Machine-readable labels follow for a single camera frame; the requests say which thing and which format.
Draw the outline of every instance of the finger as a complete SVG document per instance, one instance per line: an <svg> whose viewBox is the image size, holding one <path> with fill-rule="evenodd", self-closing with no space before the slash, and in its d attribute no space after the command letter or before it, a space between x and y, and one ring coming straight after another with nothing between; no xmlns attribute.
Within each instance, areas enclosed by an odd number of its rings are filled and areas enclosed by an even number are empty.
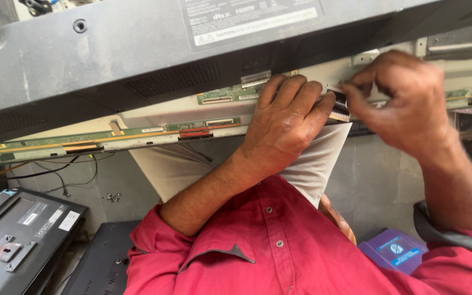
<svg viewBox="0 0 472 295"><path fill-rule="evenodd" d="M358 117L367 127L378 126L383 123L384 115L380 110L367 102L367 98L354 86L343 84L341 86L347 98L347 108Z"/></svg>
<svg viewBox="0 0 472 295"><path fill-rule="evenodd" d="M292 112L305 117L318 97L320 97L322 90L324 90L324 87L320 82L311 81L303 84L298 95L296 95L289 106L289 109L291 109Z"/></svg>
<svg viewBox="0 0 472 295"><path fill-rule="evenodd" d="M326 92L316 103L314 108L307 114L304 120L304 125L309 129L309 134L314 138L321 128L327 122L327 119L331 115L332 107L336 102L336 96L334 92Z"/></svg>
<svg viewBox="0 0 472 295"><path fill-rule="evenodd" d="M393 97L397 92L408 91L416 87L416 76L420 76L420 72L408 67L401 66L399 64L392 63L380 63L369 72L370 77L368 78L368 84L372 86L374 82L378 86L378 90L381 90L386 95ZM358 84L351 80L352 84L359 85L362 92L362 96L368 97L368 93L365 91L367 84Z"/></svg>
<svg viewBox="0 0 472 295"><path fill-rule="evenodd" d="M262 90L259 92L258 97L258 106L260 109L265 108L266 106L272 103L276 92L282 83L287 80L288 77L282 74L274 75L265 85L262 87Z"/></svg>
<svg viewBox="0 0 472 295"><path fill-rule="evenodd" d="M415 56L408 55L401 51L391 50L378 56L371 64L352 76L350 81L355 85L372 84L375 81L377 73L387 66L397 65L416 69L422 64L423 62Z"/></svg>
<svg viewBox="0 0 472 295"><path fill-rule="evenodd" d="M279 88L278 94L276 94L276 98L272 102L272 105L280 110L288 108L302 85L306 82L307 78L303 75L297 75L285 80Z"/></svg>

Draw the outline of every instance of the forearm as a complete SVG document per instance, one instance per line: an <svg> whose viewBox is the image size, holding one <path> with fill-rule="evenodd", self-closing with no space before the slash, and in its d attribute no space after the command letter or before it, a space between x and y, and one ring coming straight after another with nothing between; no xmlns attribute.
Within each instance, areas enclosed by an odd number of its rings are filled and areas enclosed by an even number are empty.
<svg viewBox="0 0 472 295"><path fill-rule="evenodd" d="M472 230L472 163L457 134L443 144L418 159L430 216L436 226Z"/></svg>
<svg viewBox="0 0 472 295"><path fill-rule="evenodd" d="M186 236L195 235L209 218L234 195L261 179L250 173L239 150L202 179L163 204L160 218Z"/></svg>

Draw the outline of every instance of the speaker grille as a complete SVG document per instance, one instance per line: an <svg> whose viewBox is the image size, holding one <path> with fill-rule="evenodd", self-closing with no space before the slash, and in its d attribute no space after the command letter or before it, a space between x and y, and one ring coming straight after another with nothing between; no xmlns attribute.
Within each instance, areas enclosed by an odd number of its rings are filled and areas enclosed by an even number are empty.
<svg viewBox="0 0 472 295"><path fill-rule="evenodd" d="M218 62L207 61L131 80L125 85L140 96L148 98L219 79L221 79L221 74Z"/></svg>
<svg viewBox="0 0 472 295"><path fill-rule="evenodd" d="M17 131L45 123L49 123L49 119L44 117L18 113L9 111L0 113L0 134Z"/></svg>
<svg viewBox="0 0 472 295"><path fill-rule="evenodd" d="M305 38L300 41L296 57L306 58L317 55L342 57L344 52L363 48L390 19L390 17L382 18Z"/></svg>

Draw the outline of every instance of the barcode label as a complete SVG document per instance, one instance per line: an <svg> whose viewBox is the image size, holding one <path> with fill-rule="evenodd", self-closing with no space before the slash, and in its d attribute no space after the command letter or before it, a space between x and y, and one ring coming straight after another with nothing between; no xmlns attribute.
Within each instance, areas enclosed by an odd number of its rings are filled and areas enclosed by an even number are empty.
<svg viewBox="0 0 472 295"><path fill-rule="evenodd" d="M32 220L34 220L34 218L36 218L36 216L38 216L36 213L32 213L28 216L27 219L25 219L25 221L23 222L24 225L29 225Z"/></svg>
<svg viewBox="0 0 472 295"><path fill-rule="evenodd" d="M146 132L154 132L154 131L163 131L163 128L161 128L161 127L154 127L154 128L141 129L141 132L143 132L143 133L146 133Z"/></svg>
<svg viewBox="0 0 472 295"><path fill-rule="evenodd" d="M259 97L259 94L255 94L255 95L240 95L240 100L243 100L243 99L253 99L253 98L258 98Z"/></svg>

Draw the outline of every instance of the blue logo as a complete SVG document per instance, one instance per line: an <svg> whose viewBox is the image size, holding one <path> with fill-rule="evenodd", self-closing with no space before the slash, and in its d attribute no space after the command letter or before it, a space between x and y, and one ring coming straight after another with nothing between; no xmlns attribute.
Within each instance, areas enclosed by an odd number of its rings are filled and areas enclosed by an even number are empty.
<svg viewBox="0 0 472 295"><path fill-rule="evenodd" d="M396 255L400 254L403 252L403 247L398 244L391 244L390 247L391 251L395 253Z"/></svg>

